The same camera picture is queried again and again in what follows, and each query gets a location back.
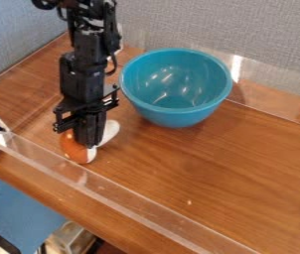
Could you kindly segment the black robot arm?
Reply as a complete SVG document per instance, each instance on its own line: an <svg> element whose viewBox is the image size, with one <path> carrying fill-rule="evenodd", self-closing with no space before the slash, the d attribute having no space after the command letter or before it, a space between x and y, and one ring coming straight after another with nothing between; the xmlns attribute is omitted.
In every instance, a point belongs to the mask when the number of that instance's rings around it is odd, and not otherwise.
<svg viewBox="0 0 300 254"><path fill-rule="evenodd" d="M117 85L104 79L116 71L115 52L120 49L115 0L30 0L36 8L56 10L68 24L73 50L61 55L60 93L53 109L58 133L72 130L74 141L99 145L105 127L105 112L117 106Z"/></svg>

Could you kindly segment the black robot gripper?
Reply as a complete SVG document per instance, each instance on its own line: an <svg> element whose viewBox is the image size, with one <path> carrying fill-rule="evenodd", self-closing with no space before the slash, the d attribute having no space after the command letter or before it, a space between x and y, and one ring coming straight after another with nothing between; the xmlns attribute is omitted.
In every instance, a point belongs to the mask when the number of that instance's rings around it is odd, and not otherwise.
<svg viewBox="0 0 300 254"><path fill-rule="evenodd" d="M53 130L62 133L73 129L74 141L90 148L103 138L105 112L117 106L119 86L104 83L107 60L81 64L73 53L65 53L60 57L58 64L62 99L53 109L56 116ZM93 139L89 116L95 116Z"/></svg>

